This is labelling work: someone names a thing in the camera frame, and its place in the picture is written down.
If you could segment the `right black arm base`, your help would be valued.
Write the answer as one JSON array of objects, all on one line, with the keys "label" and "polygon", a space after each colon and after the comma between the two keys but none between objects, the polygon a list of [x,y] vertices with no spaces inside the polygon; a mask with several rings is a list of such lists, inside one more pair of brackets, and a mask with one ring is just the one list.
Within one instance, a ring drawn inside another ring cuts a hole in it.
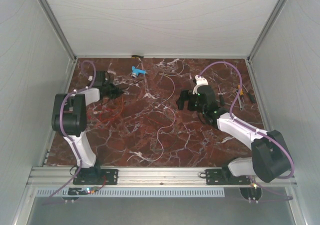
[{"label": "right black arm base", "polygon": [[245,175],[234,176],[228,168],[206,169],[205,179],[207,185],[250,185],[251,181]]}]

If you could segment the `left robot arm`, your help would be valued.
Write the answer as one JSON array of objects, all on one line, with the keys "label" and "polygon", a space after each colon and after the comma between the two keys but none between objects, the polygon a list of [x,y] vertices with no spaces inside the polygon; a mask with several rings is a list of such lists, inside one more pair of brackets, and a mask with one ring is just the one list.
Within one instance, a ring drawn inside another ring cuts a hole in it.
[{"label": "left robot arm", "polygon": [[124,91],[112,83],[107,71],[97,71],[90,78],[83,89],[55,95],[51,127],[69,144],[76,159],[76,176],[97,184],[103,172],[86,135],[87,106],[105,97],[116,99]]}]

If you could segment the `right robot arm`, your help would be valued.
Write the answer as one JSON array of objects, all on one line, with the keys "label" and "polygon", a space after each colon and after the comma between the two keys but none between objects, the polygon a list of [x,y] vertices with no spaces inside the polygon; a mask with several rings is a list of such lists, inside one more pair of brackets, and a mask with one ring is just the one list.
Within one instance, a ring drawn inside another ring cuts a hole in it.
[{"label": "right robot arm", "polygon": [[187,105],[188,111],[203,116],[204,123],[231,135],[251,150],[250,157],[235,158],[222,168],[222,180],[232,184],[241,176],[256,176],[269,183],[277,178],[292,177],[294,162],[283,135],[277,130],[259,129],[237,118],[219,106],[215,98],[213,89],[202,85],[196,91],[182,90],[176,105],[180,111]]}]

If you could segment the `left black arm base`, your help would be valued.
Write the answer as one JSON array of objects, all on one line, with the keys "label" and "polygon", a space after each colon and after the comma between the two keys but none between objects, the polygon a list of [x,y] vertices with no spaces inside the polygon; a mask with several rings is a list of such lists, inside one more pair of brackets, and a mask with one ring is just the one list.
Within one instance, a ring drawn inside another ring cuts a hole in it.
[{"label": "left black arm base", "polygon": [[82,168],[76,178],[73,179],[74,185],[117,185],[118,169],[106,169],[94,167]]}]

